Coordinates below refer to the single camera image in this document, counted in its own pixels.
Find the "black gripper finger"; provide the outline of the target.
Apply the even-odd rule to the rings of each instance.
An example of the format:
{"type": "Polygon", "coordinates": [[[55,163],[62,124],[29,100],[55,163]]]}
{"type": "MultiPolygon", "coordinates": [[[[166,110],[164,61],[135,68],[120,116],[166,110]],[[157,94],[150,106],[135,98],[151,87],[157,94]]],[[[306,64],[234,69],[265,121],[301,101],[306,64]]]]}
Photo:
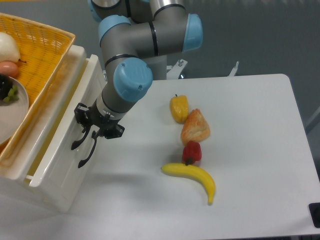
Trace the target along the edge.
{"type": "Polygon", "coordinates": [[[125,131],[125,128],[122,125],[116,124],[109,128],[104,128],[104,129],[101,128],[99,130],[98,135],[105,139],[115,139],[115,138],[121,138],[124,131],[125,131]]]}
{"type": "Polygon", "coordinates": [[[89,108],[81,102],[79,102],[74,109],[75,120],[83,128],[82,133],[86,132],[90,123],[89,117],[87,116],[88,110],[89,108]]]}

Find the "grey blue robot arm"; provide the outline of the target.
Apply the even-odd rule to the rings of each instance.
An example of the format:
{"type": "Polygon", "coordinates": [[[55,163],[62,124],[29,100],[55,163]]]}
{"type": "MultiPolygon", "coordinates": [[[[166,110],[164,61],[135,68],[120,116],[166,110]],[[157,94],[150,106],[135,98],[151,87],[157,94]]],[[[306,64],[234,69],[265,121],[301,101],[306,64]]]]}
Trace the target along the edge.
{"type": "Polygon", "coordinates": [[[90,0],[99,20],[99,46],[107,83],[91,106],[79,103],[74,114],[83,134],[119,138],[119,121],[144,97],[153,81],[146,59],[198,49],[203,26],[181,0],[90,0]]]}

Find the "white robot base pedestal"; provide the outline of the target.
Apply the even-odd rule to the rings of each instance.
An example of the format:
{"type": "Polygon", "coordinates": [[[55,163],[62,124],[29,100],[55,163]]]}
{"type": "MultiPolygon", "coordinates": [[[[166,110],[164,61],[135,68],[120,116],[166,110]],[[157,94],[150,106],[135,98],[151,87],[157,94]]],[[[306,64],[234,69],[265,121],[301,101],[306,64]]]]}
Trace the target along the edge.
{"type": "Polygon", "coordinates": [[[149,57],[143,59],[153,74],[153,80],[167,79],[167,56],[149,57]]]}

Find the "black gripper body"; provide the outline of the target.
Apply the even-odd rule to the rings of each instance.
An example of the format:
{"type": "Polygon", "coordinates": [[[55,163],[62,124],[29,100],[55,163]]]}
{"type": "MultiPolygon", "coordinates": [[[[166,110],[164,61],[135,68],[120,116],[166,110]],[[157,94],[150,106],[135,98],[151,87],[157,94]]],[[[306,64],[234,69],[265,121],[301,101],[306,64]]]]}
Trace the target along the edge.
{"type": "Polygon", "coordinates": [[[111,115],[107,113],[105,116],[101,115],[96,106],[89,107],[89,118],[93,125],[100,129],[110,128],[118,124],[119,120],[112,120],[111,115]]]}

